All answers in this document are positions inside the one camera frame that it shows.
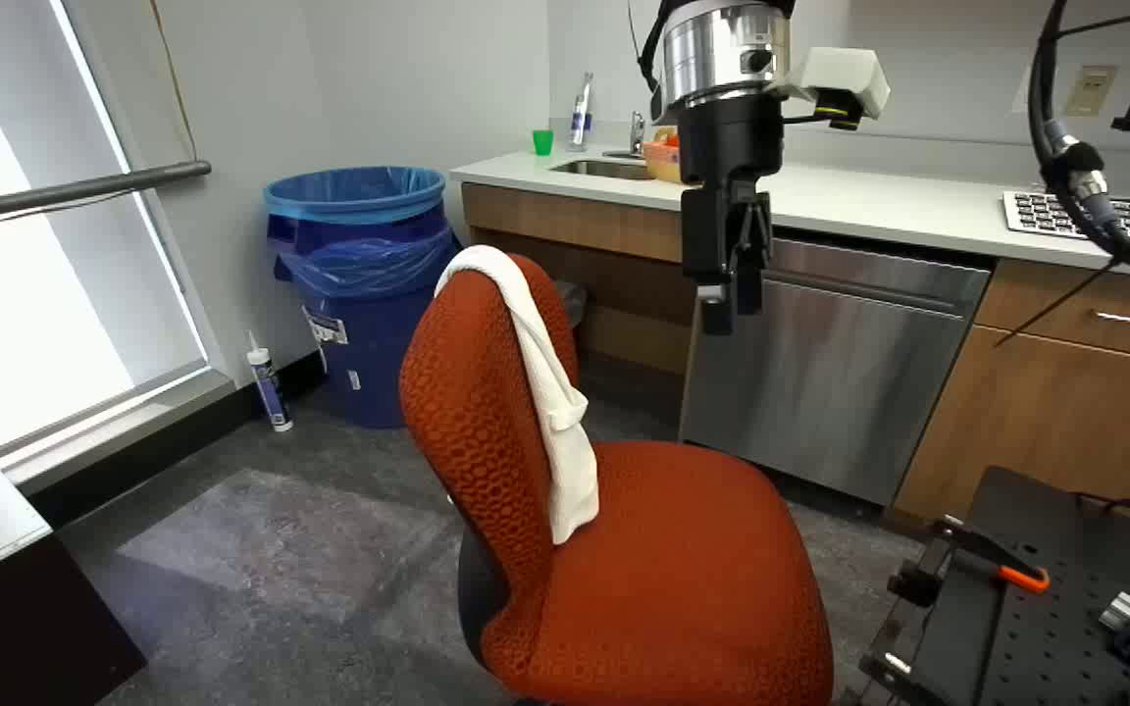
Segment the orange chair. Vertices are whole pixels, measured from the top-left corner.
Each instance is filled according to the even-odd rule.
[[[576,376],[564,305],[520,260]],[[479,664],[560,706],[831,698],[831,643],[774,482],[685,443],[598,443],[601,519],[550,541],[550,467],[507,305],[457,276],[401,373],[403,420],[468,519],[460,613]]]

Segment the blue recycling bin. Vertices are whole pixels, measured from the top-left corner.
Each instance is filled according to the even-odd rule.
[[[325,389],[363,426],[401,426],[401,361],[460,252],[443,176],[430,169],[337,169],[269,187],[277,276],[303,295]]]

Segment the soap bottle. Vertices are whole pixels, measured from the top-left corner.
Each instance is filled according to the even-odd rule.
[[[572,115],[571,115],[571,145],[587,149],[594,135],[594,69],[583,77]]]
[[[292,430],[294,420],[282,403],[282,391],[278,391],[278,373],[277,373],[277,357],[262,350],[262,346],[250,346],[247,350],[247,363],[250,363],[250,382],[256,382],[256,391],[258,391],[258,403],[262,403],[262,417],[277,430]]]

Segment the kitchen counter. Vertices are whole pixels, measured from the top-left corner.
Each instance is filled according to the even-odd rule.
[[[464,184],[679,210],[685,193],[679,184],[555,171],[555,163],[576,157],[583,152],[560,152],[541,159],[530,152],[507,152],[464,163],[457,169],[457,176]],[[1077,242],[1077,240],[1009,233],[1000,221],[1000,193],[1022,184],[865,171],[865,169],[789,159],[779,176],[767,176],[762,187],[771,193],[774,226],[938,247],[992,260],[1025,260],[1025,264],[1057,264],[1057,267],[1106,264],[1106,255],[1086,240]]]

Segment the stainless steel dishwasher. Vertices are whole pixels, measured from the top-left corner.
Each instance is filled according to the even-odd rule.
[[[779,240],[762,312],[696,336],[685,438],[893,507],[991,267]]]

